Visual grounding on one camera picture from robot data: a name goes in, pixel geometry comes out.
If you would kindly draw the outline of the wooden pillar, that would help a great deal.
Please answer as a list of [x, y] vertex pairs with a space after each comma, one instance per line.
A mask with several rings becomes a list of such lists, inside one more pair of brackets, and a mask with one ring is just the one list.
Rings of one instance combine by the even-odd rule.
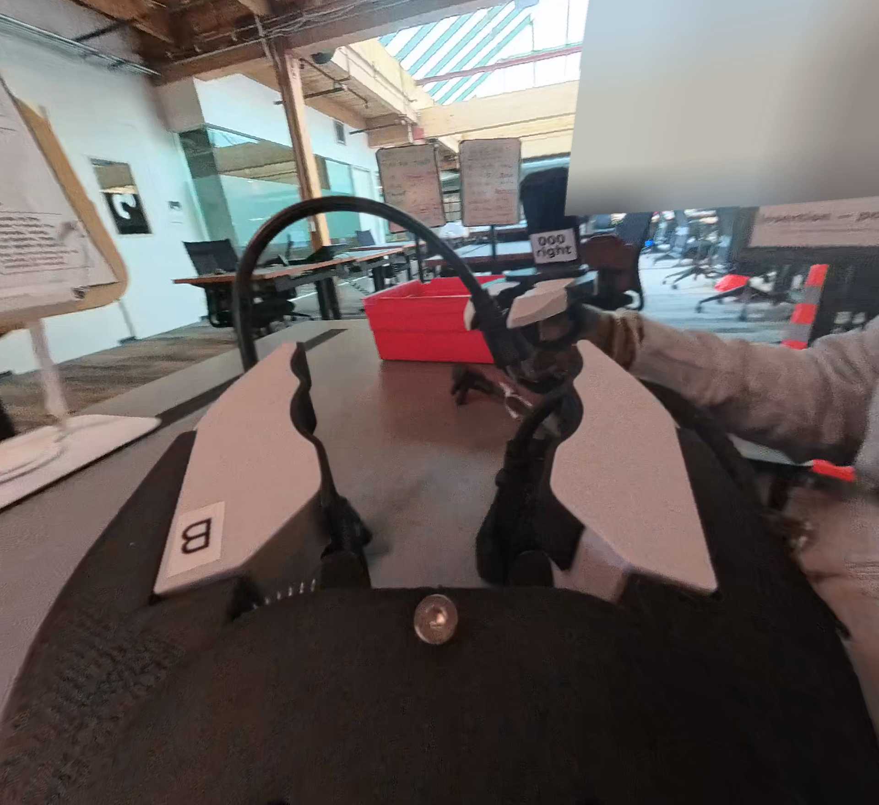
[[323, 193], [306, 117], [300, 61], [285, 38], [273, 38], [270, 52], [287, 118], [301, 198], [303, 201], [321, 198]]

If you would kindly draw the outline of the orange striped post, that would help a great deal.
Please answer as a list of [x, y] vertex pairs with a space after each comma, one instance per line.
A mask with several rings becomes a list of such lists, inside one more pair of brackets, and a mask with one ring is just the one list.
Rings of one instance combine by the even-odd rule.
[[803, 282], [802, 299], [795, 305], [790, 316], [787, 333], [780, 342], [782, 347], [803, 350], [811, 344], [829, 267], [828, 264], [815, 264], [808, 269]]

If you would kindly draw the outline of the white printed sign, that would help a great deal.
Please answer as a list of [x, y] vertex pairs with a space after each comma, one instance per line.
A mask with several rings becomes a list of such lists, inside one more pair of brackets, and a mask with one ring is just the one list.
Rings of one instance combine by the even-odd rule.
[[877, 248], [878, 198], [760, 207], [748, 246], [811, 250]]

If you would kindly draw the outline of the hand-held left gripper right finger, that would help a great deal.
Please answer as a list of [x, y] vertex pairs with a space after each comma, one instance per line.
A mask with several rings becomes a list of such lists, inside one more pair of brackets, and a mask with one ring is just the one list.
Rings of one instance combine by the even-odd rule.
[[522, 416], [477, 532], [480, 578], [613, 602], [634, 579], [699, 596], [718, 581], [678, 425], [637, 378], [578, 342]]

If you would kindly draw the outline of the red plastic bin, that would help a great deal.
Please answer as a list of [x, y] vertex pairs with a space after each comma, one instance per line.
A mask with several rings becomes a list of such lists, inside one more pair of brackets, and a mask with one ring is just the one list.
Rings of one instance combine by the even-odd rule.
[[491, 364], [483, 335], [465, 325], [470, 294], [457, 277], [407, 281], [363, 300], [381, 360]]

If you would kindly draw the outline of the wooden office desk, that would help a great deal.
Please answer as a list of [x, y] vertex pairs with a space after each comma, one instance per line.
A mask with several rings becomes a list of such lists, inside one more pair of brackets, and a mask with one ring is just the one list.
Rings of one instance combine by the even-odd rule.
[[[315, 320], [315, 316], [298, 310], [295, 304], [302, 287], [311, 287], [316, 296], [318, 317], [331, 321], [342, 318], [338, 296], [340, 281], [368, 279], [375, 292], [382, 291], [389, 280], [387, 270], [402, 268], [413, 277], [412, 256], [420, 256], [416, 242], [398, 242], [385, 247], [359, 248], [349, 255], [329, 261], [303, 262], [288, 266], [257, 268], [251, 277], [251, 316], [258, 337], [270, 334], [276, 323], [297, 319]], [[204, 294], [206, 320], [215, 328], [235, 326], [234, 285], [236, 272], [175, 279], [176, 285], [191, 286]]]

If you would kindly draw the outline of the clear stand with white base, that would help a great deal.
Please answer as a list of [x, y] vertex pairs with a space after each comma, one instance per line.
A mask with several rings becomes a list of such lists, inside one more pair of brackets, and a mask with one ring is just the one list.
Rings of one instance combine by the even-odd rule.
[[36, 495], [158, 428], [156, 417], [72, 415], [42, 321], [27, 330], [52, 422], [1, 442], [1, 509]]

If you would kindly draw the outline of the black chair back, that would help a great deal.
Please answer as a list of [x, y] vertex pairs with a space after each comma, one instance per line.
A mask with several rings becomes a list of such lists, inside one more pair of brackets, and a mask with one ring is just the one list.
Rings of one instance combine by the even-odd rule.
[[521, 181], [520, 201], [529, 234], [575, 228], [577, 218], [566, 214], [568, 168], [529, 173]]

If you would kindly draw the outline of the person's right hand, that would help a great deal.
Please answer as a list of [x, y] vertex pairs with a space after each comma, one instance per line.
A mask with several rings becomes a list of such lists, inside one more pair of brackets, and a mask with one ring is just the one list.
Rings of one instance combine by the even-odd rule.
[[629, 371], [643, 345], [644, 320], [629, 310], [607, 311], [583, 305], [580, 337]]

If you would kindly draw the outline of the brown chair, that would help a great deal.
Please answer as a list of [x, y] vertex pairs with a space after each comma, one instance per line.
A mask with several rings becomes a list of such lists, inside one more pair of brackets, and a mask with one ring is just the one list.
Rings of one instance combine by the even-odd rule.
[[596, 275], [587, 295], [589, 304], [606, 311], [643, 310], [640, 250], [614, 234], [596, 234], [582, 244], [581, 255]]

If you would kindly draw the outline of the black office chair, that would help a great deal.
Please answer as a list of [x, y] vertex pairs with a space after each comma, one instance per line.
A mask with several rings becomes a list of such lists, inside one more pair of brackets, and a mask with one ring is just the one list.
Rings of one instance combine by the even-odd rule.
[[[185, 242], [184, 248], [196, 271], [193, 285], [203, 290], [206, 319], [212, 327], [233, 328], [233, 286], [239, 257], [230, 239]], [[252, 323], [258, 337], [273, 332], [275, 324], [316, 319], [297, 309], [294, 299], [299, 286], [308, 283], [310, 272], [284, 272], [279, 257], [262, 265], [252, 280]]]

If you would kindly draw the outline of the red office chair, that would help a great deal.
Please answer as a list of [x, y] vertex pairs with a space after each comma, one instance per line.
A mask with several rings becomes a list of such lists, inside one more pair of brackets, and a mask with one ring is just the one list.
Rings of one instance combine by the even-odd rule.
[[753, 301], [751, 281], [752, 278], [746, 275], [726, 274], [722, 276], [717, 281], [713, 293], [696, 303], [695, 312], [698, 315], [703, 315], [710, 305], [733, 303], [738, 307], [738, 321], [745, 322]]

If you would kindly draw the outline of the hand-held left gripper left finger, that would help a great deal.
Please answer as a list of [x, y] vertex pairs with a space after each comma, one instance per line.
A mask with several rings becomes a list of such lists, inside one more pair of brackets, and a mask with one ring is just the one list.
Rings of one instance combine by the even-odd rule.
[[370, 588], [368, 526], [316, 436], [304, 343], [282, 343], [201, 418], [153, 593], [239, 580], [258, 596]]

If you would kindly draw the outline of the black and white wall sign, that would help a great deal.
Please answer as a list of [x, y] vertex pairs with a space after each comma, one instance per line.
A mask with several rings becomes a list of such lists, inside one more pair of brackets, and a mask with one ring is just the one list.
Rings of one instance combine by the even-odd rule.
[[116, 232], [121, 236], [151, 235], [152, 228], [130, 165], [97, 157], [91, 157], [90, 164]]

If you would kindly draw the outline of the written whiteboard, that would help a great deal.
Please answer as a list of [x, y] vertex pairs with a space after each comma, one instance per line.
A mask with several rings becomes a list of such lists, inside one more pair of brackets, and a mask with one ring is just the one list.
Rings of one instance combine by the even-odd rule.
[[375, 157], [387, 204], [428, 228], [445, 225], [439, 157], [434, 144], [382, 147]]
[[463, 140], [459, 168], [464, 227], [500, 228], [520, 223], [519, 139]]

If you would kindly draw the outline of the person's right forearm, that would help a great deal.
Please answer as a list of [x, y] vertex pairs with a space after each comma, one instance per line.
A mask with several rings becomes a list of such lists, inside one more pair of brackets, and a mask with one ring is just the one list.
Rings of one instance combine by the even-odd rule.
[[642, 319], [632, 372], [731, 434], [804, 462], [853, 467], [877, 487], [878, 320], [803, 350]]

